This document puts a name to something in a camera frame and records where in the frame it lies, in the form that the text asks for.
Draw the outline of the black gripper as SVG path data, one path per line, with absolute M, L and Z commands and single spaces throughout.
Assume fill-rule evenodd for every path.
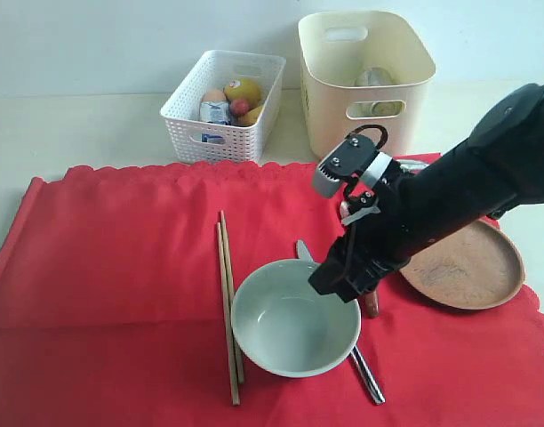
M 380 199 L 364 192 L 344 199 L 349 216 L 341 219 L 345 232 L 336 238 L 308 282 L 320 295 L 336 294 L 343 302 L 373 292 L 379 282 L 400 270 L 432 244 L 392 209 L 381 209 Z

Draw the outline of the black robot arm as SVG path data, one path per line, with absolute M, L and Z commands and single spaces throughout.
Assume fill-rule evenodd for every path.
M 411 258 L 482 217 L 544 204 L 544 85 L 519 87 L 493 106 L 469 137 L 417 173 L 357 127 L 316 168 L 314 189 L 342 193 L 345 233 L 309 277 L 344 302 L 374 291 Z

